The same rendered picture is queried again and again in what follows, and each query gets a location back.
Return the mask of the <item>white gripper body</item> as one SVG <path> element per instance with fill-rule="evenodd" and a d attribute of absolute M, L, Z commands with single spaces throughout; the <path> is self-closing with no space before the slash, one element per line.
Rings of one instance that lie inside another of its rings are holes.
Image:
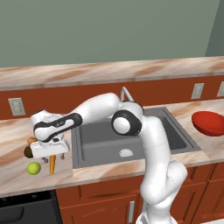
<path fill-rule="evenodd" d="M 53 138 L 48 143 L 37 141 L 30 145 L 32 155 L 35 158 L 45 158 L 52 155 L 66 153 L 70 150 L 69 143 L 66 139 Z"/>

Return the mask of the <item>grey sink basin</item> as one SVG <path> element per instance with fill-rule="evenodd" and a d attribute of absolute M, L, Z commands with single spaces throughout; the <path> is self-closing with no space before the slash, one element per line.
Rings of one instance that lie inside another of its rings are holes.
<path fill-rule="evenodd" d="M 144 114 L 161 120 L 171 154 L 200 150 L 166 107 L 146 108 Z M 140 137 L 117 135 L 111 128 L 110 118 L 72 129 L 71 141 L 74 169 L 144 158 Z"/>

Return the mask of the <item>red bowl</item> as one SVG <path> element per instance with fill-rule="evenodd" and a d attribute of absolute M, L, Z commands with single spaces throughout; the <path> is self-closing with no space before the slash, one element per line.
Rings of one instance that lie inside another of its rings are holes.
<path fill-rule="evenodd" d="M 224 135 L 224 115 L 212 111 L 198 111 L 192 114 L 192 124 L 197 131 L 206 136 Z"/>

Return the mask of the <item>orange carrot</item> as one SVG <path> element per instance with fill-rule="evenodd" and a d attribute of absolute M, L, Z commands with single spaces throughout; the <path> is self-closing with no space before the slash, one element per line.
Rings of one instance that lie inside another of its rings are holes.
<path fill-rule="evenodd" d="M 53 175 L 53 173 L 54 173 L 55 161 L 56 161 L 56 156 L 51 155 L 49 158 L 49 172 L 51 175 Z"/>

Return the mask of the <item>green round fruit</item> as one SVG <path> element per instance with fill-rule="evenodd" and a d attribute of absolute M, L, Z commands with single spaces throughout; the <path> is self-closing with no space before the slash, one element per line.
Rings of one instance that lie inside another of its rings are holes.
<path fill-rule="evenodd" d="M 27 166 L 27 172 L 31 175 L 37 175 L 41 170 L 41 165 L 37 162 L 31 162 Z"/>

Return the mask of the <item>dark brown round fruit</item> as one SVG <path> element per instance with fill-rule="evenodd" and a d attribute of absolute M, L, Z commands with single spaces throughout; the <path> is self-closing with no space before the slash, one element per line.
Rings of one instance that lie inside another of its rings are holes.
<path fill-rule="evenodd" d="M 30 146 L 26 146 L 24 148 L 24 155 L 27 157 L 27 158 L 33 158 L 33 155 L 32 155 L 32 149 Z"/>

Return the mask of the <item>red-brown wooden drawer front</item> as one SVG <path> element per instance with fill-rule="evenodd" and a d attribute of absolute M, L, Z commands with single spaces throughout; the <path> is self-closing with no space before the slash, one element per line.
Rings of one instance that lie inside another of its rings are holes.
<path fill-rule="evenodd" d="M 143 176 L 119 178 L 93 184 L 70 186 L 56 190 L 61 207 L 79 205 L 89 200 L 112 197 L 140 190 Z"/>

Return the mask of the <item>black dishwasher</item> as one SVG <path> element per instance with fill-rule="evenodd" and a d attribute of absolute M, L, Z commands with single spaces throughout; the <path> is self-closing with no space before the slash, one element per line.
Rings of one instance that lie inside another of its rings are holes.
<path fill-rule="evenodd" d="M 62 224 L 56 192 L 0 198 L 0 224 Z"/>

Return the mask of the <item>red-brown wooden cupboard door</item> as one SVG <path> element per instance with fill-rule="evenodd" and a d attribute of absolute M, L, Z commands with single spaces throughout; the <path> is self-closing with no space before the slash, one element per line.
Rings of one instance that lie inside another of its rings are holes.
<path fill-rule="evenodd" d="M 128 215 L 132 200 L 135 201 L 136 208 L 136 194 L 61 208 L 62 222 L 63 224 L 129 224 Z M 131 224 L 134 224 L 134 220 L 135 210 Z"/>

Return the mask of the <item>silver tap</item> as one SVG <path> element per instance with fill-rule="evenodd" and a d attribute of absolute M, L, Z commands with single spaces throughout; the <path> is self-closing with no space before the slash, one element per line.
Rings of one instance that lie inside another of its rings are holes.
<path fill-rule="evenodd" d="M 121 101 L 124 102 L 125 99 L 128 99 L 129 102 L 134 101 L 134 99 L 132 98 L 129 90 L 126 87 L 122 87 L 122 89 L 121 89 Z"/>

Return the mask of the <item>red-brown wooden cupboard run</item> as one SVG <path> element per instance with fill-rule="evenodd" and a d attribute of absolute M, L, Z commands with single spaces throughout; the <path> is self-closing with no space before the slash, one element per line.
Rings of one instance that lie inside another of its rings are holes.
<path fill-rule="evenodd" d="M 224 162 L 187 168 L 188 175 L 171 206 L 178 224 L 224 219 Z"/>

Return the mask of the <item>grey wall socket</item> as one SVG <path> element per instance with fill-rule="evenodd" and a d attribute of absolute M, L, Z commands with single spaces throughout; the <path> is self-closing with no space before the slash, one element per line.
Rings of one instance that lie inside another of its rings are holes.
<path fill-rule="evenodd" d="M 192 100 L 199 99 L 201 97 L 202 91 L 203 91 L 204 84 L 203 83 L 196 83 L 193 87 L 192 91 Z"/>
<path fill-rule="evenodd" d="M 14 116 L 24 116 L 25 107 L 21 98 L 9 98 L 11 112 Z"/>
<path fill-rule="evenodd" d="M 224 96 L 224 81 L 221 82 L 218 93 L 217 93 L 217 97 L 222 97 Z"/>

